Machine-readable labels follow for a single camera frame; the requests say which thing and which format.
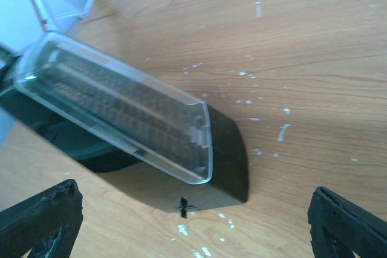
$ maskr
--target clear lid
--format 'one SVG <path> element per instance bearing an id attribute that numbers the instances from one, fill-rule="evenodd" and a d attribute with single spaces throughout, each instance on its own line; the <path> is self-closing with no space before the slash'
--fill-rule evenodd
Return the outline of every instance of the clear lid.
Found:
<path id="1" fill-rule="evenodd" d="M 188 184 L 212 177 L 206 102 L 126 63 L 49 32 L 21 57 L 15 84 L 54 112 Z"/>

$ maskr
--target wood grain surface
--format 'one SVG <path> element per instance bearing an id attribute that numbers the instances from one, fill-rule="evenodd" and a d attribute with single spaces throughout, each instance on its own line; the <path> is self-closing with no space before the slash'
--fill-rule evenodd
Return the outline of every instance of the wood grain surface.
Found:
<path id="1" fill-rule="evenodd" d="M 97 0 L 75 38 L 237 120 L 250 199 L 225 219 L 183 220 L 18 124 L 0 148 L 0 207 L 75 178 L 85 220 L 73 257 L 312 257 L 320 185 L 387 220 L 386 13 L 387 0 Z"/>

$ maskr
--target rounded rectangular cover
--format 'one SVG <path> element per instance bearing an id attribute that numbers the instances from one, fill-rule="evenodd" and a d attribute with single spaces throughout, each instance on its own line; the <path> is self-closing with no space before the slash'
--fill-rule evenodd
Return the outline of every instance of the rounded rectangular cover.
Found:
<path id="1" fill-rule="evenodd" d="M 126 63 L 49 32 L 20 58 L 15 84 L 54 112 L 188 184 L 212 177 L 206 102 Z"/>

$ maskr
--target transparent plastic cover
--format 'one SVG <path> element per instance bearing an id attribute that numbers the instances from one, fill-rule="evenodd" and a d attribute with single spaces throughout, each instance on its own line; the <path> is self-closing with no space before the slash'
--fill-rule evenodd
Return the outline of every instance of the transparent plastic cover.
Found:
<path id="1" fill-rule="evenodd" d="M 21 57 L 15 84 L 54 112 L 188 184 L 212 177 L 206 103 L 126 63 L 51 32 Z"/>

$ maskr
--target wooden table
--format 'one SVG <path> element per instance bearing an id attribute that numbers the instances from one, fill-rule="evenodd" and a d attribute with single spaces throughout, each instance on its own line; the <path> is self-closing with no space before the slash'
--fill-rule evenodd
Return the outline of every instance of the wooden table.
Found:
<path id="1" fill-rule="evenodd" d="M 312 257 L 319 185 L 387 220 L 386 15 L 386 0 L 97 0 L 75 37 L 236 119 L 250 200 L 183 220 L 17 124 L 0 148 L 0 207 L 75 178 L 73 257 Z"/>

